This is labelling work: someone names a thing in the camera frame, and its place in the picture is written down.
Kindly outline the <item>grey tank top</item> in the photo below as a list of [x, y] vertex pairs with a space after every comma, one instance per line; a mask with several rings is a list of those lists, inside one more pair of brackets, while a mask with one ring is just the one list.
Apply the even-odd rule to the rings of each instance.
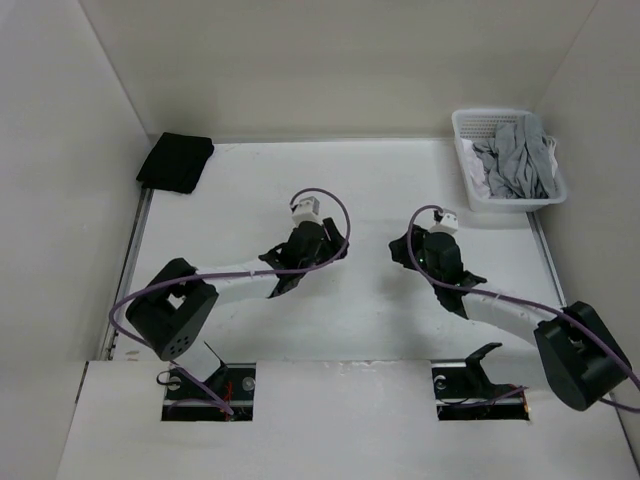
[[542, 200], [558, 188], [540, 118], [526, 114], [515, 123], [499, 123], [494, 136], [473, 144], [493, 197]]

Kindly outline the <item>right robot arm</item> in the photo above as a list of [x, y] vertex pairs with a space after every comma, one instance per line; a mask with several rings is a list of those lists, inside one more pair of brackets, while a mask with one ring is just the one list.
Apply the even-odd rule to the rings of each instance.
[[566, 406], [585, 411], [631, 377], [628, 358], [589, 304], [547, 307], [490, 291], [485, 278], [464, 267], [448, 233], [413, 226], [389, 249], [393, 262], [427, 278], [446, 311], [535, 347], [521, 368], [522, 384], [546, 388]]

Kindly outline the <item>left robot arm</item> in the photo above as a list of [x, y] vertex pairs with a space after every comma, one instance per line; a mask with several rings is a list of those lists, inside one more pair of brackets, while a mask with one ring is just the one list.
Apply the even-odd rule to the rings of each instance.
[[184, 258], [169, 261], [126, 310], [126, 318], [162, 361], [186, 370], [190, 386], [206, 399], [224, 387], [222, 360], [200, 337], [212, 310], [245, 300], [272, 299], [296, 288], [307, 272], [346, 255], [348, 238], [333, 219], [305, 220], [287, 241], [257, 259], [222, 269], [197, 269]]

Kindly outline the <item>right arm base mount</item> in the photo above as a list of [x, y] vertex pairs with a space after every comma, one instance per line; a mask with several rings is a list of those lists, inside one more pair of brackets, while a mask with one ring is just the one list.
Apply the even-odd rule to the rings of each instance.
[[525, 388], [493, 383], [482, 366], [484, 358], [501, 346], [499, 342], [491, 342], [464, 359], [431, 364], [439, 421], [530, 419]]

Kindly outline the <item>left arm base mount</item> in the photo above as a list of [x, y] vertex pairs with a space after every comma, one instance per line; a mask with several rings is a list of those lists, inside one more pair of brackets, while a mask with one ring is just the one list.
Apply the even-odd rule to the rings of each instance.
[[161, 420], [165, 422], [247, 422], [253, 420], [255, 364], [226, 364], [205, 384], [233, 410], [227, 413], [213, 398], [175, 368], [161, 371], [156, 383], [164, 388]]

